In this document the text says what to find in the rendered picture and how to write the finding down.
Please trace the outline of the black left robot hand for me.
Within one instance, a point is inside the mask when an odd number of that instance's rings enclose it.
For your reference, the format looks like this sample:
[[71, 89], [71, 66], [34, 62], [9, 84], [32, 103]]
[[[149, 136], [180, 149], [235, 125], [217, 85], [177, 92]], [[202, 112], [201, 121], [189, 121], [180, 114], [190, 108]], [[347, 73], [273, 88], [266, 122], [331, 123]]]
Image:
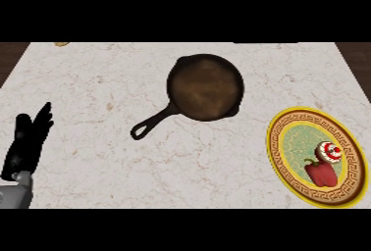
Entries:
[[35, 172], [41, 145], [51, 126], [50, 103], [44, 104], [34, 119], [28, 114], [16, 116], [14, 139], [6, 154], [0, 174], [4, 180], [14, 181], [16, 174], [22, 171], [31, 174]]

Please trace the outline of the dark cast iron pan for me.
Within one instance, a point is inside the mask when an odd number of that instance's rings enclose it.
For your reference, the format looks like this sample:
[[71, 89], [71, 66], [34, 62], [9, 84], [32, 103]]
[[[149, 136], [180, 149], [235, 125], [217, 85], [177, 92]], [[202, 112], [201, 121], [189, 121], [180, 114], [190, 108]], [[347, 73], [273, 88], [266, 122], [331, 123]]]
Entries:
[[233, 117], [239, 112], [244, 91], [242, 75], [224, 58], [213, 54], [179, 57], [167, 78], [170, 103], [156, 115], [133, 127], [131, 138], [142, 139], [171, 115], [181, 114], [201, 122]]

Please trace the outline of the yellow patterned plate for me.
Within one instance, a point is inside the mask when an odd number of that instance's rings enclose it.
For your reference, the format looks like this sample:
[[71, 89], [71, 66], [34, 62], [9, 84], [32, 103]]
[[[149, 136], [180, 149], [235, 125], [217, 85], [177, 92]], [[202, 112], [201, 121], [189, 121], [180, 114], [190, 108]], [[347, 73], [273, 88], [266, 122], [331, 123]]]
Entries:
[[[304, 166], [319, 159], [314, 150], [338, 156], [331, 163], [337, 185], [316, 186]], [[368, 188], [368, 163], [356, 139], [326, 113], [292, 107], [273, 117], [266, 131], [266, 152], [275, 173], [291, 192], [322, 208], [353, 206]]]

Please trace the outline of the red white frosted cupcake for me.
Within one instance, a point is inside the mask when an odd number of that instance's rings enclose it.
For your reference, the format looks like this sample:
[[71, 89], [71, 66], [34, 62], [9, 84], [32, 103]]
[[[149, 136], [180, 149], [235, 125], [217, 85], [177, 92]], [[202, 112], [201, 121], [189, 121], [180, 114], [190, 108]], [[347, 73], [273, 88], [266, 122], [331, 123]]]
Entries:
[[322, 141], [314, 149], [314, 155], [320, 161], [337, 164], [341, 160], [341, 150], [329, 141]]

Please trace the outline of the red bell pepper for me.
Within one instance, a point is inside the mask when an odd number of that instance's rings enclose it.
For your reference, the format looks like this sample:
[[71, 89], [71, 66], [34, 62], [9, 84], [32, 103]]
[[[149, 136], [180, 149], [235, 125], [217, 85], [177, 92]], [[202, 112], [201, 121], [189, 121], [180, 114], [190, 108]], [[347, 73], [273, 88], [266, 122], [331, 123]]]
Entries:
[[335, 187], [337, 176], [332, 165], [325, 161], [314, 161], [312, 159], [306, 159], [306, 162], [304, 170], [313, 184], [317, 187]]

